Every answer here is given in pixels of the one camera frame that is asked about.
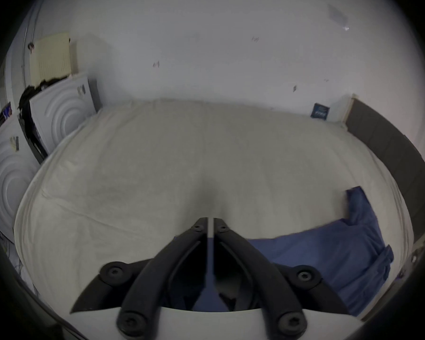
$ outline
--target white appliance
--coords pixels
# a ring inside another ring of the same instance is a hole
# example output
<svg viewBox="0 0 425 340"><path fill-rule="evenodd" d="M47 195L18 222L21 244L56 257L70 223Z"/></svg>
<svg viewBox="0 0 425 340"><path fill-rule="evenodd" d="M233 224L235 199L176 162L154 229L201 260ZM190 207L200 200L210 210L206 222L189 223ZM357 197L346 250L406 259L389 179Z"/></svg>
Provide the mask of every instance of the white appliance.
<svg viewBox="0 0 425 340"><path fill-rule="evenodd" d="M96 113L85 73L66 78L30 100L41 144L50 154L61 140Z"/></svg>
<svg viewBox="0 0 425 340"><path fill-rule="evenodd" d="M17 208L38 169L17 115L12 115L0 127L0 232L12 242Z"/></svg>

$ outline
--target white bed sheet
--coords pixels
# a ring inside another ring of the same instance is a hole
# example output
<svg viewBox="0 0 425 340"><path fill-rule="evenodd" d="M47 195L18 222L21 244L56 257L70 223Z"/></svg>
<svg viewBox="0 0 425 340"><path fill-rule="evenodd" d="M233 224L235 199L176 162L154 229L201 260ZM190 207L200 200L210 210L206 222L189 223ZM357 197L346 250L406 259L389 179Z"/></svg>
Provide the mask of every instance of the white bed sheet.
<svg viewBox="0 0 425 340"><path fill-rule="evenodd" d="M108 108L44 162L17 212L19 256L67 316L107 262L152 258L200 217L273 238L347 216L362 186L394 261L413 244L408 210L379 159L337 124L249 106L159 100Z"/></svg>

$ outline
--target blue sticker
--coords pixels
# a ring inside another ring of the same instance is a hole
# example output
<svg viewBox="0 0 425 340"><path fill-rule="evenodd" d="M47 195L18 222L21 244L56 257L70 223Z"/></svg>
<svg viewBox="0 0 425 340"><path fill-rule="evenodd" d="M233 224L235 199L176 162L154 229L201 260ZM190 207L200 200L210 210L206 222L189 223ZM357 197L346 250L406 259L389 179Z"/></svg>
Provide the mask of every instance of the blue sticker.
<svg viewBox="0 0 425 340"><path fill-rule="evenodd" d="M319 103L315 103L310 117L321 118L322 120L325 120L327 118L328 113L329 113L329 107L320 105Z"/></svg>

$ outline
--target dark gray headboard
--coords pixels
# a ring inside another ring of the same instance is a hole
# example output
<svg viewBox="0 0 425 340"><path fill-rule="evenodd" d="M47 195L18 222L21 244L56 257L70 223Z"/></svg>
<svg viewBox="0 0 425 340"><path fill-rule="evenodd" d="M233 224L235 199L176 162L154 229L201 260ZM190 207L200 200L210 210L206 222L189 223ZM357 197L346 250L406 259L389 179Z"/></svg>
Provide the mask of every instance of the dark gray headboard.
<svg viewBox="0 0 425 340"><path fill-rule="evenodd" d="M345 119L360 139L389 169L411 216L414 241L425 233L425 162L414 145L388 120L358 99Z"/></svg>

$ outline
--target screw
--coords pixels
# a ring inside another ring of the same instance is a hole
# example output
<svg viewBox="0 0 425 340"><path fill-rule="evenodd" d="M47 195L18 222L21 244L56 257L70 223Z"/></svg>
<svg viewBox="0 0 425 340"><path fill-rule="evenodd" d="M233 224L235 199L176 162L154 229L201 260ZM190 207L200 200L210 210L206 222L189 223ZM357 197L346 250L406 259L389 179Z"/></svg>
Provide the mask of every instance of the screw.
<svg viewBox="0 0 425 340"><path fill-rule="evenodd" d="M307 282L307 281L312 279L312 274L310 272L307 272L307 271L302 271L302 272L298 273L298 278L301 281Z"/></svg>
<svg viewBox="0 0 425 340"><path fill-rule="evenodd" d="M112 267L107 271L107 275L112 278L120 278L123 275L123 270L119 267Z"/></svg>
<svg viewBox="0 0 425 340"><path fill-rule="evenodd" d="M129 337L143 336L146 330L146 320L135 312L125 312L118 320L118 328Z"/></svg>
<svg viewBox="0 0 425 340"><path fill-rule="evenodd" d="M279 331L285 335L297 335L306 330L306 318L301 312L289 312L282 315L278 322Z"/></svg>

